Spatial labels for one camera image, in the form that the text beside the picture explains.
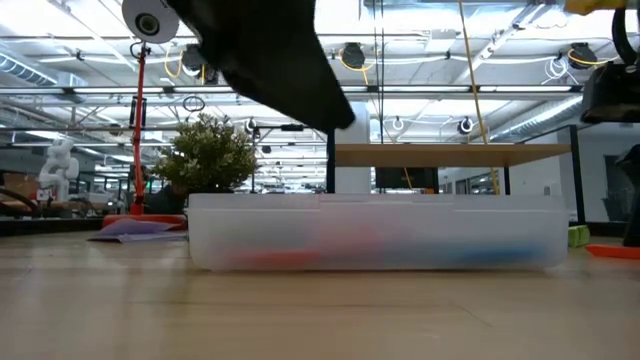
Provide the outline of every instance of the orange object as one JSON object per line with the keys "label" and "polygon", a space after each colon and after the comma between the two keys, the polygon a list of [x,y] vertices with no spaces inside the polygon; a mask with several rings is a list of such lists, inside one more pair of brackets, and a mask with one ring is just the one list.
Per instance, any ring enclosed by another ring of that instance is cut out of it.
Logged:
{"label": "orange object", "polygon": [[143,215],[144,213],[144,181],[140,163],[140,132],[142,130],[142,113],[144,102],[144,70],[147,56],[147,43],[142,42],[140,51],[140,71],[138,73],[138,98],[135,107],[135,126],[133,131],[133,164],[134,164],[134,203],[131,204],[130,215],[110,215],[104,218],[102,227],[109,226],[120,219],[160,222],[174,224],[169,230],[187,230],[187,218],[183,215]]}
{"label": "orange object", "polygon": [[597,257],[640,260],[640,248],[611,245],[587,245],[587,250]]}
{"label": "orange object", "polygon": [[104,218],[102,227],[109,226],[121,219],[174,224],[175,226],[169,230],[187,230],[187,217],[184,215],[109,215]]}
{"label": "orange object", "polygon": [[276,268],[299,268],[311,264],[320,258],[313,250],[269,251],[245,254],[237,257],[243,265]]}

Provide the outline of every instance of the desk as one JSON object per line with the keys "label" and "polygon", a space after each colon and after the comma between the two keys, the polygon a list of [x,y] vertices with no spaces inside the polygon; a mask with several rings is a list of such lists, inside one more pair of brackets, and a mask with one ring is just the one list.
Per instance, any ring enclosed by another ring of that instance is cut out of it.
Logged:
{"label": "desk", "polygon": [[336,145],[343,167],[507,167],[571,152],[570,145]]}
{"label": "desk", "polygon": [[185,243],[0,239],[15,359],[637,359],[640,263],[545,272],[215,274]]}

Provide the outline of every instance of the black monitor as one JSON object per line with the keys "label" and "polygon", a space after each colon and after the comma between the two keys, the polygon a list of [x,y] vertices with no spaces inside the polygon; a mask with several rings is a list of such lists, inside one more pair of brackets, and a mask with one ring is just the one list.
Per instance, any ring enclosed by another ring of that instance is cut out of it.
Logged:
{"label": "black monitor", "polygon": [[434,168],[376,168],[376,188],[409,189],[407,174],[414,189],[438,189],[438,169]]}

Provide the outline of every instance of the white column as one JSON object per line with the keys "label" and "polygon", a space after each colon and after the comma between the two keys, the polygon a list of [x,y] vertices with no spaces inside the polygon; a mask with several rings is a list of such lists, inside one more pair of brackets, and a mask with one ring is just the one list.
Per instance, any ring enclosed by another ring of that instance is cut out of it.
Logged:
{"label": "white column", "polygon": [[[346,130],[336,130],[338,144],[368,144],[369,111],[366,102],[352,102],[356,121]],[[336,194],[370,194],[371,168],[336,168]]]}

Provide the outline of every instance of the red pole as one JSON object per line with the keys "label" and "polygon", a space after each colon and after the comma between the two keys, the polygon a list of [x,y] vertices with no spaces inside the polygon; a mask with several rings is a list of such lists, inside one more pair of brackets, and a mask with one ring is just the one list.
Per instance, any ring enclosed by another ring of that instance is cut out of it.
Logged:
{"label": "red pole", "polygon": [[142,101],[143,88],[144,88],[144,67],[145,58],[147,56],[146,46],[147,43],[142,43],[142,49],[140,50],[140,71],[138,74],[138,101],[136,102],[136,118],[135,128],[133,131],[133,166],[135,176],[135,197],[134,202],[131,205],[131,215],[142,215],[144,209],[144,176],[142,174],[142,167],[140,164],[140,129],[142,128]]}

